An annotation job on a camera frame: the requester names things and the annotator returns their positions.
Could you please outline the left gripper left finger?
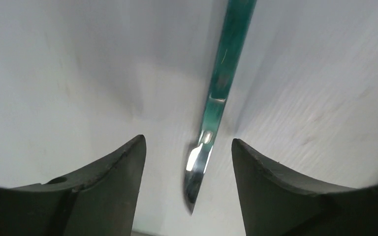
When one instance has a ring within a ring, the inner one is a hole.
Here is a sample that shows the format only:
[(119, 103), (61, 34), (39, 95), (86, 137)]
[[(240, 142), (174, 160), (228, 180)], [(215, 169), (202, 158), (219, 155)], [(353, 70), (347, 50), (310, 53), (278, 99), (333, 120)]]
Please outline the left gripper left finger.
[(146, 159), (137, 135), (45, 184), (0, 187), (0, 236), (129, 236)]

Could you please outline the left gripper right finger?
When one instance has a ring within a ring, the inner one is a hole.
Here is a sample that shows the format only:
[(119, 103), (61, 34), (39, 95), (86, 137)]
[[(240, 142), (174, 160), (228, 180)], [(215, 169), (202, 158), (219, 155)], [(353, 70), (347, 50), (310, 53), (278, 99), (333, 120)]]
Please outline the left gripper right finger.
[(248, 236), (378, 236), (378, 184), (349, 188), (301, 174), (240, 139), (232, 161)]

